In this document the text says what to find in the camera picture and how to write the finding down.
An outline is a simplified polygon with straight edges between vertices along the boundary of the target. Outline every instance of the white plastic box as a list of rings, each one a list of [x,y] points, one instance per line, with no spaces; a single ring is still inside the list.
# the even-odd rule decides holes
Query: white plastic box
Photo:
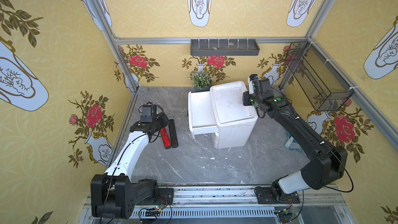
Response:
[[[242,104],[246,86],[231,82],[212,86],[210,92],[188,94],[191,136],[213,133],[214,147],[244,146],[257,121],[254,106]]]

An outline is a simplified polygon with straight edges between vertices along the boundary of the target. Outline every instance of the wall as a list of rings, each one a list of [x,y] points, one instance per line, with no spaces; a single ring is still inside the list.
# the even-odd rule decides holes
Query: wall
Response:
[[[396,0],[336,0],[315,38],[398,127],[397,8]],[[287,92],[299,114],[307,117],[313,109],[301,89],[289,87]],[[398,221],[398,153],[354,101],[330,117],[323,122],[322,136],[350,151],[347,170],[355,189],[343,197],[356,222]],[[337,185],[349,189],[348,177]]]
[[[0,3],[1,222],[76,223],[131,95],[80,0]]]
[[[284,64],[288,44],[259,44],[258,56],[192,57],[189,45],[122,45],[126,64],[141,86],[192,86],[190,73],[203,63],[212,76],[212,84],[243,81],[256,73],[267,73],[274,84],[286,71]]]
[[[316,35],[317,42],[396,127],[397,8],[396,0],[336,0]],[[384,56],[389,57],[388,64],[375,62]]]
[[[294,37],[305,35],[321,1],[203,0],[201,9],[192,0],[106,4],[117,37]]]

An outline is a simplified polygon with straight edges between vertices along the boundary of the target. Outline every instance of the marble surface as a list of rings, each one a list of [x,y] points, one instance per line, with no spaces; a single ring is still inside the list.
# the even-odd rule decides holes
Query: marble surface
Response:
[[[195,139],[189,135],[190,87],[140,87],[138,91],[129,127],[141,116],[139,106],[148,101],[157,103],[174,119],[179,147],[166,150],[161,138],[148,144],[138,159],[132,181],[153,178],[158,183],[271,184],[309,162],[304,152],[283,146],[287,141],[284,128],[268,115],[258,118],[245,146],[216,149],[211,134],[196,135]]]

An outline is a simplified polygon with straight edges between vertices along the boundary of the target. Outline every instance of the wire mesh basket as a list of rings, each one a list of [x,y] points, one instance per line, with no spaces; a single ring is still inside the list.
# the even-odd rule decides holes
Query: wire mesh basket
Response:
[[[309,42],[291,43],[286,65],[316,111],[336,111],[354,93]]]

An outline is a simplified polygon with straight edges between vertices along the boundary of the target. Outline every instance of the cable tie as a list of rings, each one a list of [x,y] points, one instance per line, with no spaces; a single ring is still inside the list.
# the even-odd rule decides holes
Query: cable tie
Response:
[[[326,59],[324,65],[326,65],[326,62],[328,62],[328,61],[334,61],[334,59]]]
[[[347,90],[347,92],[350,91],[351,89],[354,89],[354,88],[357,88],[357,87],[359,87],[359,86],[349,87],[348,90]]]

